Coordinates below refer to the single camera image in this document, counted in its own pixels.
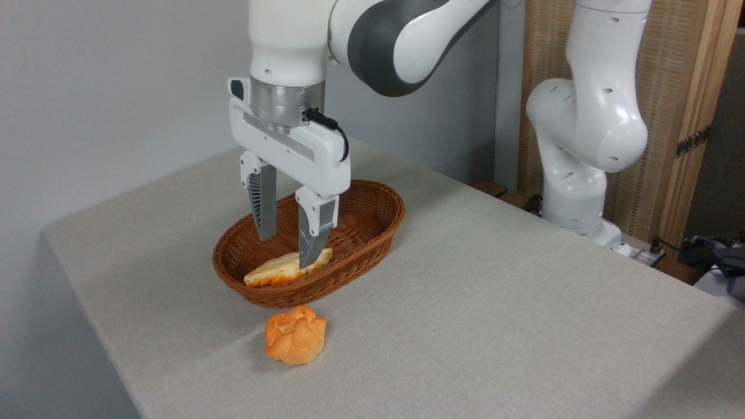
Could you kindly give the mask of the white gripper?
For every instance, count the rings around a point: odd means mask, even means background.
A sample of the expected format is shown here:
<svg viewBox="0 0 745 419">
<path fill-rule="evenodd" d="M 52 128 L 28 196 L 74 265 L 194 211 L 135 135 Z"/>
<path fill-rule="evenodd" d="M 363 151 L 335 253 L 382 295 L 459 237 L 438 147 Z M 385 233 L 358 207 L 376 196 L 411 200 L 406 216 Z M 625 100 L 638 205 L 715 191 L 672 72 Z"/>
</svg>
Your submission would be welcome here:
<svg viewBox="0 0 745 419">
<path fill-rule="evenodd" d="M 231 77 L 227 85 L 232 95 L 230 129 L 246 150 L 240 156 L 240 181 L 249 193 L 259 239 L 276 235 L 276 169 L 305 186 L 295 193 L 300 269 L 304 269 L 318 260 L 330 231 L 337 226 L 337 194 L 350 186 L 351 158 L 341 160 L 343 137 L 316 122 L 273 128 L 250 109 L 249 79 Z"/>
</svg>

